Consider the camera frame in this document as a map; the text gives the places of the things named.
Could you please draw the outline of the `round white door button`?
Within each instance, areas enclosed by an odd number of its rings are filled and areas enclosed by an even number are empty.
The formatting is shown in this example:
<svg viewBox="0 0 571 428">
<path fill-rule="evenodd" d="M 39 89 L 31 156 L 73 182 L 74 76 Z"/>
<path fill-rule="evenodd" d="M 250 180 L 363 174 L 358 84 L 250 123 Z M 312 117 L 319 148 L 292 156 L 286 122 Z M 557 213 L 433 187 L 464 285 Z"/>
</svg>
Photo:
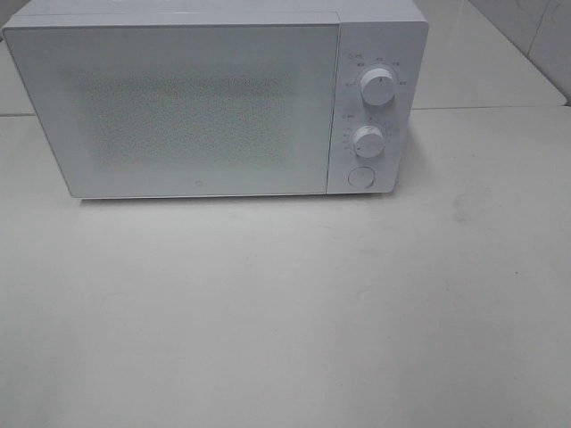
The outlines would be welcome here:
<svg viewBox="0 0 571 428">
<path fill-rule="evenodd" d="M 348 175 L 348 183 L 358 189 L 370 188 L 375 182 L 375 171 L 369 167 L 357 167 Z"/>
</svg>

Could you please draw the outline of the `white timer knob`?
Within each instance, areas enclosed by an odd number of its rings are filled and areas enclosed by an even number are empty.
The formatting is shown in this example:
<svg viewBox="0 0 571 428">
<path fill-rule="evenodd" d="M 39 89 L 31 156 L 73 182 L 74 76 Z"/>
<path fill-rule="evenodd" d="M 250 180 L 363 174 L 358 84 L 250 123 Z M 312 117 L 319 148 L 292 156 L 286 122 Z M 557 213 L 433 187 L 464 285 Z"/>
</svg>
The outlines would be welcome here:
<svg viewBox="0 0 571 428">
<path fill-rule="evenodd" d="M 383 152 L 386 141 L 378 127 L 364 126 L 352 134 L 352 144 L 358 157 L 372 159 Z"/>
</svg>

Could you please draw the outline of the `white microwave door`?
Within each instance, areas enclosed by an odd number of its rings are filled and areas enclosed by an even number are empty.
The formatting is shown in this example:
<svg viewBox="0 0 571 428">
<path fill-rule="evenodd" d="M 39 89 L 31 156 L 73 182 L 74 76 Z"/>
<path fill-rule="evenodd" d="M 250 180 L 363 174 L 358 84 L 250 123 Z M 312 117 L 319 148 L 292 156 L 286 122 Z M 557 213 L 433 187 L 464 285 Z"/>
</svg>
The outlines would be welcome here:
<svg viewBox="0 0 571 428">
<path fill-rule="evenodd" d="M 72 196 L 322 193 L 338 27 L 8 29 Z"/>
</svg>

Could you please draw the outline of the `upper white power knob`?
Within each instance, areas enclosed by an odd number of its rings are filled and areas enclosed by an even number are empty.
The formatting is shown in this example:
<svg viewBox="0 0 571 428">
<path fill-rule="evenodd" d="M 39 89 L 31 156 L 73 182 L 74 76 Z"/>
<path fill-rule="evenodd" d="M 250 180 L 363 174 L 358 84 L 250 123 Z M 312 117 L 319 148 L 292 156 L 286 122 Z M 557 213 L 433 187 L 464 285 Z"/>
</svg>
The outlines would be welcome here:
<svg viewBox="0 0 571 428">
<path fill-rule="evenodd" d="M 371 106 L 382 106 L 395 97 L 397 77 L 393 70 L 375 64 L 364 71 L 359 79 L 362 100 Z"/>
</svg>

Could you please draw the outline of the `white microwave oven body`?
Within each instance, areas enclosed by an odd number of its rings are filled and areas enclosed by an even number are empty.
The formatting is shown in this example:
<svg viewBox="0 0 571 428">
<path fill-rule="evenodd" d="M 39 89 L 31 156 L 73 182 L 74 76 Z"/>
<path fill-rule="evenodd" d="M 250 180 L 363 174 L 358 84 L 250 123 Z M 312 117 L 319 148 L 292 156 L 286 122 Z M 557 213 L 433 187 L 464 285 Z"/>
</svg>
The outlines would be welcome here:
<svg viewBox="0 0 571 428">
<path fill-rule="evenodd" d="M 310 25 L 338 27 L 327 187 L 322 193 L 274 195 L 389 193 L 407 139 L 429 30 L 411 1 L 32 1 L 6 22 L 2 36 L 7 44 L 8 29 Z M 397 77 L 395 97 L 382 106 L 365 104 L 360 94 L 359 79 L 375 64 Z M 353 149 L 352 134 L 364 126 L 378 127 L 386 141 L 372 159 L 358 157 Z M 357 167 L 375 171 L 370 188 L 348 183 Z"/>
</svg>

